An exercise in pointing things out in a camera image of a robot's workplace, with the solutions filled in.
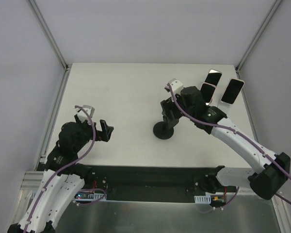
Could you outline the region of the black round-base phone stand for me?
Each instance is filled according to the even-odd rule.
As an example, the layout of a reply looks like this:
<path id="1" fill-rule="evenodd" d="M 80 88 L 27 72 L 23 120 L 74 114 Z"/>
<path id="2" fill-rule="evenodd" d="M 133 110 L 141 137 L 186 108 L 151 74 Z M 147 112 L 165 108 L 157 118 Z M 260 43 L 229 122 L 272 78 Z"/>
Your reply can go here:
<path id="1" fill-rule="evenodd" d="M 153 126 L 153 133 L 158 139 L 167 140 L 173 136 L 174 129 L 169 129 L 165 122 L 160 121 Z"/>

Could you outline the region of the pink-case phone front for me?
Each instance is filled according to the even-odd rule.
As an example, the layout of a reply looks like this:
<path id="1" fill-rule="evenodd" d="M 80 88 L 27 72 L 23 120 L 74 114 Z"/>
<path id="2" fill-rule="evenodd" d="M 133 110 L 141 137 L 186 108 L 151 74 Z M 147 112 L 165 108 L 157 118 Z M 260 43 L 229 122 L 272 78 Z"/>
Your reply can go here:
<path id="1" fill-rule="evenodd" d="M 213 94 L 216 90 L 216 86 L 210 83 L 203 83 L 200 88 L 200 92 L 202 94 L 203 100 L 206 105 L 209 105 L 212 102 Z"/>

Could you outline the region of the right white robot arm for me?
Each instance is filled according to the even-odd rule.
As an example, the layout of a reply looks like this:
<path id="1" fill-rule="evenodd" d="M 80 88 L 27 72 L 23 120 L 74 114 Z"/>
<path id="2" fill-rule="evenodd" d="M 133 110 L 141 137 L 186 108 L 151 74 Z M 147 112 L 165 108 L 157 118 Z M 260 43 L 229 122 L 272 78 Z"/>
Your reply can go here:
<path id="1" fill-rule="evenodd" d="M 168 83 L 170 98 L 161 102 L 164 130 L 173 134 L 181 117 L 187 117 L 207 134 L 219 139 L 248 164 L 249 168 L 218 166 L 205 180 L 205 191 L 214 193 L 225 186 L 250 188 L 259 197 L 270 200 L 289 179 L 291 158 L 284 152 L 275 153 L 259 144 L 215 106 L 208 106 L 195 86 Z"/>

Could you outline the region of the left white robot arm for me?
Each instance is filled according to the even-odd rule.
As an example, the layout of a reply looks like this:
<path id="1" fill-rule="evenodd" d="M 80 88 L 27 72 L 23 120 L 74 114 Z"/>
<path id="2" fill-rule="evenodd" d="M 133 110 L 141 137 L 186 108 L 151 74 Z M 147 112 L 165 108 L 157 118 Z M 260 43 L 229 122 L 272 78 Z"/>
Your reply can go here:
<path id="1" fill-rule="evenodd" d="M 75 195 L 82 189 L 93 190 L 95 176 L 89 166 L 79 163 L 78 152 L 89 143 L 90 152 L 95 141 L 108 142 L 114 131 L 105 120 L 101 130 L 90 116 L 78 112 L 74 122 L 65 123 L 55 147 L 47 157 L 43 177 L 37 193 L 18 223 L 10 225 L 10 233 L 53 233 Z"/>

